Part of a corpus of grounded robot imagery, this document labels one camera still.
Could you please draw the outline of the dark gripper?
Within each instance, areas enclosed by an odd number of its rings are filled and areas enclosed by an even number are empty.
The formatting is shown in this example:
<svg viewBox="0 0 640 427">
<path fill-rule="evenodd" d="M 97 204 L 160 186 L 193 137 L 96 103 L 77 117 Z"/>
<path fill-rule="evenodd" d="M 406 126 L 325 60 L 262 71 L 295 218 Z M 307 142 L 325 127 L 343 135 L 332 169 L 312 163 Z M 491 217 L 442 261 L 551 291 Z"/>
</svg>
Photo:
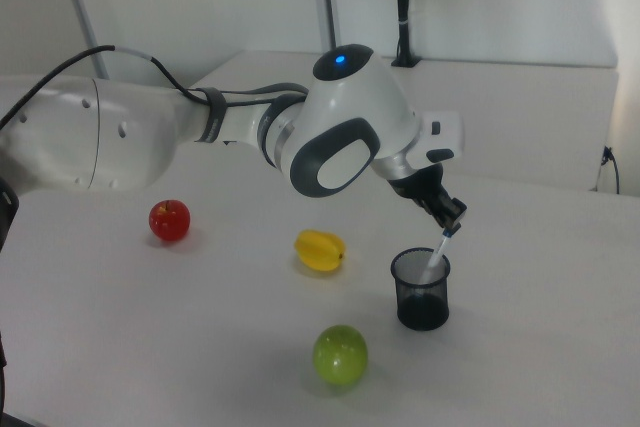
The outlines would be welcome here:
<svg viewBox="0 0 640 427">
<path fill-rule="evenodd" d="M 458 198 L 449 199 L 442 178 L 443 167 L 435 164 L 404 179 L 392 180 L 391 187 L 400 197 L 412 200 L 432 215 L 441 228 L 451 230 L 456 220 L 464 217 L 467 205 Z"/>
</svg>

